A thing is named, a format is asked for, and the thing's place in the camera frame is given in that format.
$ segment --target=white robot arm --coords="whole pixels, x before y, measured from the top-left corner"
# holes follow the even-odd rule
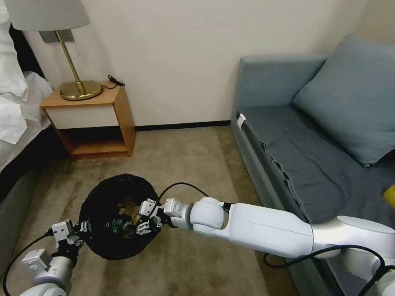
[[[226,204],[211,197],[203,197],[195,204],[168,199],[163,210],[174,226],[281,257],[296,258],[332,246],[357,245],[376,251],[386,265],[395,265],[395,231],[364,219],[338,216],[324,224],[310,225],[289,212],[244,203]],[[229,211],[229,219],[223,228],[225,210]],[[337,255],[347,271],[366,281],[380,266],[377,256],[356,248],[316,257]],[[380,295],[395,295],[395,270],[383,276],[376,287]]]
[[[224,227],[226,212],[229,218]],[[316,257],[322,259],[339,255],[346,270],[366,281],[372,279],[383,263],[395,265],[395,231],[359,218],[338,216],[324,224],[310,225],[289,212],[244,203],[224,203],[211,197],[203,197],[195,204],[167,199],[162,206],[148,199],[141,204],[139,214],[149,218],[148,222],[137,227],[136,233],[140,235],[151,231],[153,224],[150,221],[153,219],[155,227],[162,227],[162,223],[168,222],[174,227],[287,258],[313,254],[333,246],[365,247],[379,254],[384,262],[358,248],[333,250]],[[52,229],[59,245],[66,249],[81,243],[79,238],[71,235],[70,222],[57,223]],[[81,224],[81,231],[86,231],[85,222]],[[42,249],[29,252],[22,261],[31,269],[36,286],[22,295],[67,295],[71,289],[72,262],[76,262],[76,258],[76,254],[70,256],[67,252],[52,259]],[[376,288],[381,296],[395,295],[395,270],[388,270],[377,281]]]

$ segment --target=white wall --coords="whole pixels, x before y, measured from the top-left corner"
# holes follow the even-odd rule
[[[367,0],[83,0],[73,30],[82,79],[126,83],[136,125],[228,120],[239,58],[331,52]],[[26,36],[53,86],[72,74],[59,44]]]
[[[395,44],[395,1],[371,0],[357,29],[357,35]]]

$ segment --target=yellow object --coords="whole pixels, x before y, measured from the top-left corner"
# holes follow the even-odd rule
[[[384,191],[384,197],[395,208],[395,184]]]

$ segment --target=baseboard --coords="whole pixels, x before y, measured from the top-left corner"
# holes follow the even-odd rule
[[[150,131],[150,130],[178,130],[183,128],[194,128],[194,127],[213,127],[213,126],[227,126],[230,125],[230,120],[221,121],[206,121],[200,123],[176,123],[170,125],[140,125],[136,126],[137,132]]]

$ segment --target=wooden nightstand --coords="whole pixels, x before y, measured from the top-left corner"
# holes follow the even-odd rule
[[[57,88],[41,108],[74,160],[132,155],[135,128],[124,87],[85,101],[66,101]]]

